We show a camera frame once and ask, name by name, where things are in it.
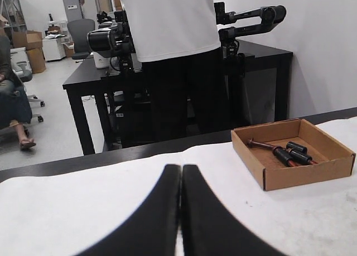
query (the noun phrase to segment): seated person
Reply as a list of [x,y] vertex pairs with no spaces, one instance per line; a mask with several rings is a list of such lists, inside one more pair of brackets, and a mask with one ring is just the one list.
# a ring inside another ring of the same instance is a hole
[[10,40],[0,36],[0,129],[12,127],[18,135],[20,149],[36,145],[27,138],[23,123],[30,123],[32,111],[23,84],[11,68]]

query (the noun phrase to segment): black pants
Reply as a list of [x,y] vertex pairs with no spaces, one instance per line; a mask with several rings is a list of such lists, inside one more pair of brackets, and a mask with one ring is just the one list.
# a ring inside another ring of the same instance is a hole
[[186,136],[188,96],[201,133],[230,127],[220,49],[146,62],[143,63],[143,71],[148,79],[157,141]]

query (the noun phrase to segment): office chair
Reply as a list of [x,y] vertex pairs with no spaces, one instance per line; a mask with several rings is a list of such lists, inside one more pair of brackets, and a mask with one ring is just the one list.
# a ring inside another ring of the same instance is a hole
[[80,19],[71,21],[67,25],[74,42],[73,60],[84,60],[91,49],[87,43],[87,34],[95,30],[95,22],[91,19]]
[[[20,61],[16,64],[11,61],[11,66],[17,77],[21,80],[22,83],[26,83],[32,80],[32,72],[26,69],[27,62]],[[30,103],[40,103],[41,107],[44,107],[46,104],[43,100],[39,99],[36,95],[28,95],[27,99]],[[38,122],[43,122],[44,118],[41,114],[32,114],[32,118],[37,118]]]

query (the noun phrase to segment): gray floor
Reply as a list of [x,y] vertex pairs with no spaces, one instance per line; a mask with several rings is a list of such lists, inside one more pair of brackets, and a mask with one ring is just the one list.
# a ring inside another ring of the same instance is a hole
[[[62,88],[63,82],[79,64],[65,59],[47,63],[46,66],[45,72],[34,75],[32,81],[25,84],[28,94],[36,94],[46,102],[43,108],[32,104],[32,111],[41,113],[45,120],[38,123],[37,119],[33,119],[28,127],[37,146],[31,152],[21,152],[15,132],[12,129],[0,131],[0,170],[83,155],[67,94]],[[95,100],[89,96],[83,97],[83,100],[95,151],[100,153],[104,138]]]

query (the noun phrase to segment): sandal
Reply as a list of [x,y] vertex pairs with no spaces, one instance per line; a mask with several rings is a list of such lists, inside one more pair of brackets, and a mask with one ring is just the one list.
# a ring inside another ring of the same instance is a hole
[[29,150],[31,147],[34,147],[35,145],[36,143],[34,141],[32,142],[26,141],[26,143],[20,143],[20,150],[22,151]]

